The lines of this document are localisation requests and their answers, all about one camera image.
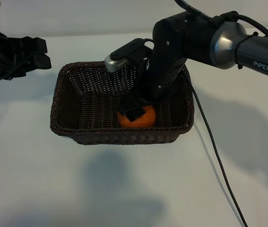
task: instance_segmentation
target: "white tabletop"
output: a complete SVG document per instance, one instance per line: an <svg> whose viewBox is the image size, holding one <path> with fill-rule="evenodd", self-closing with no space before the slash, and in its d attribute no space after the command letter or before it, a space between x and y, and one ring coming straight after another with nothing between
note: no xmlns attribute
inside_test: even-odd
<svg viewBox="0 0 268 227"><path fill-rule="evenodd" d="M0 82L0 227L241 226L197 107L172 144L83 146L50 130L61 67L137 37L151 34L48 37L51 70ZM268 226L268 77L187 67L247 223Z"/></svg>

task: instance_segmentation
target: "orange fruit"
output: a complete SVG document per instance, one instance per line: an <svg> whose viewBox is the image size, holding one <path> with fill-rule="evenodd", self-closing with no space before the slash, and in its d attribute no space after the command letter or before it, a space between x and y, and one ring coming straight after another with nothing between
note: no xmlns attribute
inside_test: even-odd
<svg viewBox="0 0 268 227"><path fill-rule="evenodd" d="M152 127L156 121L156 113L152 105L143 107L144 111L146 112L141 117L137 118L133 122L131 122L126 115L122 116L117 111L117 118L119 124L123 128L148 128Z"/></svg>

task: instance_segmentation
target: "black cable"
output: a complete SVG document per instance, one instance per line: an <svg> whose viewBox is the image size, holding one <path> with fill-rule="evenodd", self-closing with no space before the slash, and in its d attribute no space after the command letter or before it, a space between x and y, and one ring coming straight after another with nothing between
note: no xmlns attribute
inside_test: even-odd
<svg viewBox="0 0 268 227"><path fill-rule="evenodd" d="M243 214L242 214L242 212L241 212L241 209L240 209L240 207L239 207L239 205L238 205L238 203L237 203L237 200L236 200L236 198L235 198L234 195L233 195L233 191L232 191L232 189L231 189L231 187L230 187L230 185L229 185L229 182L228 182L228 179L227 179L227 176L226 176L224 167L223 167L223 165L222 165L220 156L219 156L218 151L217 151L217 147L216 147L216 143L215 143L213 134L212 134L212 132L211 132L211 129L210 129L210 127L209 127L209 124L208 124L208 122L207 122L207 120L206 120L206 117L205 117L205 115L204 115L204 112L203 112L203 110L202 110L202 107L201 107L199 98L198 98L198 96L197 96L197 94L196 94L196 91L195 91L195 89L193 88L193 86L192 86L192 84L191 84L191 81L190 81L189 77L187 76L187 75L189 75L189 74L187 73L187 71L184 71L184 75L185 75L185 78L189 81L190 88L191 88L191 90L192 90L192 92L193 92L193 94L194 94L194 96L195 96L195 98L196 98L196 101L197 101L198 107L199 107L199 109L200 109L202 118L203 118L204 123L205 123L205 125L206 125L206 127L207 127L207 130L208 130L208 133L209 133L211 142L212 142L212 144L213 144L213 147L214 147L214 150L215 150L215 154L216 154L216 157L217 157L217 159L218 159L218 162L219 162L219 165L220 165L220 168L221 168L221 171L222 171L222 174L223 174L223 177L224 177L224 180L225 180L227 189L228 189L228 191L229 191L229 193L230 193L230 195L231 195L231 197L232 197L232 199L233 199L233 202L234 202L234 204L235 204L235 206L236 206L236 208L237 208L237 210L238 210L238 213L239 213L239 215L240 215L240 218L241 218L241 220L242 220L244 226L245 226L245 227L248 227L248 225L247 225L247 223L246 223L246 221L245 221L245 218L244 218L244 216L243 216Z"/></svg>
<svg viewBox="0 0 268 227"><path fill-rule="evenodd" d="M195 8L193 8L192 6L190 6L189 4L187 4L184 0L175 0L175 2L183 9L185 9L186 11L188 11L189 13L196 15L197 17L208 21L210 19L210 17L208 15L206 15L205 13L201 12L200 10L197 10Z"/></svg>
<svg viewBox="0 0 268 227"><path fill-rule="evenodd" d="M10 61L10 59L7 58L5 55L3 55L1 52L0 52L0 60L1 60L3 63L7 64L7 66L10 66L10 65L13 66L13 62Z"/></svg>
<svg viewBox="0 0 268 227"><path fill-rule="evenodd" d="M145 42L152 42L154 43L154 41L152 39L144 39Z"/></svg>
<svg viewBox="0 0 268 227"><path fill-rule="evenodd" d="M238 20L245 21L250 25L254 26L256 29L264 33L265 36L268 37L268 29L265 28L262 24L258 23L257 21L243 15L239 15L236 11L228 12L221 14L225 21L232 21L237 22Z"/></svg>

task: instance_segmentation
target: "brown wicker basket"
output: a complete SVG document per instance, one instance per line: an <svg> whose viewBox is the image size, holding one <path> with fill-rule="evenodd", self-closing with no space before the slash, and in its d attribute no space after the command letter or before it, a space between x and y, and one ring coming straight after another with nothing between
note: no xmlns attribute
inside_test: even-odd
<svg viewBox="0 0 268 227"><path fill-rule="evenodd" d="M170 143L188 132L193 125L194 105L192 91L184 77L170 98L154 106L153 127L120 127L117 106L134 85L136 75L133 65L116 73L107 72L104 62L64 66L55 88L51 130L85 145Z"/></svg>

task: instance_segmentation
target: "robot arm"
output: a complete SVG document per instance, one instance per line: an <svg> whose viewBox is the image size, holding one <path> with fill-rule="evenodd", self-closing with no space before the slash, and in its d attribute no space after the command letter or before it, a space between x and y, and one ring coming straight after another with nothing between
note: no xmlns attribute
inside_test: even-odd
<svg viewBox="0 0 268 227"><path fill-rule="evenodd" d="M8 38L0 32L0 80L24 77L35 69L50 69L45 40Z"/></svg>
<svg viewBox="0 0 268 227"><path fill-rule="evenodd" d="M126 114L133 121L144 114L143 106L167 98L182 75L180 72L187 59L221 69L237 64L239 69L246 66L268 75L266 28L257 27L267 34L266 37L260 37L257 33L247 35L243 26L237 23L238 19L244 18L236 12L214 18L205 14L198 17L198 14L199 11L194 11L194 14L186 11L157 22L153 30L155 46L147 60L142 59L144 55L137 54L140 50L137 39L105 59L110 72L129 62L140 69L137 83L118 108L122 115ZM140 59L131 58L132 53Z"/></svg>

